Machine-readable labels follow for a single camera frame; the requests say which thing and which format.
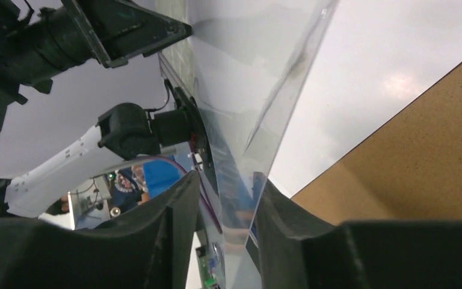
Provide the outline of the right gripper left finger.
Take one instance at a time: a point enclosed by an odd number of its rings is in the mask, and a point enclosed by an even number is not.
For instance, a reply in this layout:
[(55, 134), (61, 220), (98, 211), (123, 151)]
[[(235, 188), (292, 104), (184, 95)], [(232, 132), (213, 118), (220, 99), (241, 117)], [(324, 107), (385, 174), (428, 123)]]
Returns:
[(0, 288), (184, 288), (199, 195), (191, 171), (93, 229), (0, 218)]

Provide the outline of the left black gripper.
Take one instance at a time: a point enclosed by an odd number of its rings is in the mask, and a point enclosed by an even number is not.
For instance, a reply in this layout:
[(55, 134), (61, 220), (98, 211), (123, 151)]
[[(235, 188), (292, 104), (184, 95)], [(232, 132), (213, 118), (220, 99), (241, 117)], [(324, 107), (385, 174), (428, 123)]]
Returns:
[(51, 92), (53, 78), (90, 59), (105, 68), (124, 66), (181, 40), (190, 25), (132, 1), (64, 1), (43, 7), (32, 22), (33, 9), (20, 18), (11, 1), (0, 1), (0, 130), (7, 107), (27, 98), (21, 85)]

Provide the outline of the clear acrylic sheet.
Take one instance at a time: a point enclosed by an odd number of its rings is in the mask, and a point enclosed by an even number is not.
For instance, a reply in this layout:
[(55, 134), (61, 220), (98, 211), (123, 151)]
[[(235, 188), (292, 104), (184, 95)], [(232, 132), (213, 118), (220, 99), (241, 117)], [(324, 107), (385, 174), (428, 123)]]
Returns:
[(224, 288), (261, 288), (247, 251), (280, 143), (336, 1), (188, 1), (194, 88), (212, 153)]

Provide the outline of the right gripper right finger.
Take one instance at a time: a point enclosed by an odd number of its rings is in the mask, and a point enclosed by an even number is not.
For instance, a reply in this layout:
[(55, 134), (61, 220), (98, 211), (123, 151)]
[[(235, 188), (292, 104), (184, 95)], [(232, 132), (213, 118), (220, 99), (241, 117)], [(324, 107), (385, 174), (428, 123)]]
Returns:
[(334, 226), (267, 182), (256, 232), (263, 288), (462, 288), (462, 221)]

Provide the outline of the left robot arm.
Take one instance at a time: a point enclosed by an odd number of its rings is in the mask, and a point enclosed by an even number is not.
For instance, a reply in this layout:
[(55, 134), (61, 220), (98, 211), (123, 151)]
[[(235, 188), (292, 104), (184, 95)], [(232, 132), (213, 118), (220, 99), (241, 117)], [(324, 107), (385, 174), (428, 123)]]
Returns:
[[(94, 59), (105, 68), (125, 66), (137, 55), (151, 56), (187, 39), (187, 23), (133, 1), (64, 1), (24, 18), (11, 1), (0, 1), (0, 132), (10, 104), (25, 104), (20, 86), (51, 92), (53, 78)], [(188, 142), (196, 133), (192, 104), (175, 110), (125, 102), (97, 120), (77, 141), (44, 163), (12, 179), (0, 179), (0, 212), (36, 218), (72, 185), (101, 175), (140, 155)]]

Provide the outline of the white photo sheet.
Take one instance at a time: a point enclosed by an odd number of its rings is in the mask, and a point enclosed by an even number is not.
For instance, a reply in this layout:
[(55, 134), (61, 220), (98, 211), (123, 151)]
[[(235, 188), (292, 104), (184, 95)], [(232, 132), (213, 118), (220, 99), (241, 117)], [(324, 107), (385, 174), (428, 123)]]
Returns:
[(462, 61), (462, 1), (336, 1), (269, 177), (293, 196)]

